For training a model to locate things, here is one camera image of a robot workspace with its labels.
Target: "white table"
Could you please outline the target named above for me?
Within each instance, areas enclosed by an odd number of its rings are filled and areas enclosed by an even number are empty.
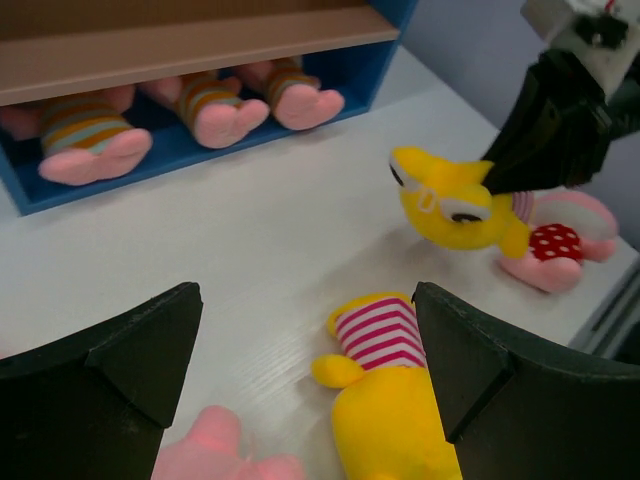
[[[175,426],[224,404],[259,453],[290,451],[311,478],[342,478],[333,392],[308,376],[336,348],[326,315],[378,290],[432,281],[488,313],[561,344],[637,260],[620,241],[560,297],[493,265],[495,250],[449,252],[407,225],[387,159],[417,144],[481,155],[495,129],[400,50],[373,112],[221,162],[18,218],[0,195],[0,349],[27,350],[119,314],[175,284],[199,282],[204,316]]]

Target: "white wall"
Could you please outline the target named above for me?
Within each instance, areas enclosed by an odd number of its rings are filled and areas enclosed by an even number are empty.
[[[524,0],[420,0],[404,43],[497,127],[545,45],[520,15]],[[640,247],[640,133],[618,141],[585,187],[618,217]]]

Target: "plush toy eye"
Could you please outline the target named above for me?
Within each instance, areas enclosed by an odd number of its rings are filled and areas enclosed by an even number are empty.
[[[413,177],[407,174],[404,169],[398,164],[396,159],[391,156],[389,160],[389,168],[393,178],[396,179],[398,185],[410,191],[417,191],[420,189],[420,183]]]
[[[440,211],[442,215],[455,223],[483,222],[491,216],[488,208],[473,205],[472,203],[455,198],[441,199]]]

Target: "stuffed toy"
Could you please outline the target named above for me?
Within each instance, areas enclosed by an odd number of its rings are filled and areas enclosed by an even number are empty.
[[[501,257],[514,277],[548,293],[572,290],[585,260],[605,262],[616,251],[618,223],[598,200],[577,191],[549,193],[531,216],[529,251],[520,259]]]
[[[169,77],[139,85],[140,90],[172,110],[203,147],[225,148],[261,125],[269,107],[261,100],[241,100],[235,77],[218,79],[217,70]]]
[[[426,239],[452,250],[497,245],[509,258],[527,253],[533,194],[492,195],[482,185],[492,162],[454,163],[417,147],[399,147],[390,166],[405,215]]]
[[[122,113],[133,103],[132,85],[0,107],[0,126],[15,140],[40,138],[38,170],[51,181],[86,185],[133,170],[151,148],[151,134]]]
[[[205,408],[186,437],[160,450],[151,480],[305,480],[291,455],[260,462],[238,456],[240,419],[226,408]]]
[[[314,128],[344,108],[340,93],[320,90],[320,80],[304,73],[301,57],[240,65],[234,74],[265,98],[275,119],[289,130]]]
[[[461,480],[411,301],[397,293],[358,298],[327,327],[344,355],[321,356],[311,371],[321,385],[343,389],[332,424],[348,480]]]

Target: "yellow plush toy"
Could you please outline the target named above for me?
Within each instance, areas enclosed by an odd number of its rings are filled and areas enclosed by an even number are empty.
[[[452,250],[498,245],[510,258],[527,252],[533,194],[491,195],[482,182],[493,163],[454,163],[398,147],[390,166],[409,223],[426,239]]]
[[[328,322],[345,355],[312,365],[316,381],[340,388],[332,412],[349,480],[461,480],[447,443],[411,301],[380,293],[356,299]]]

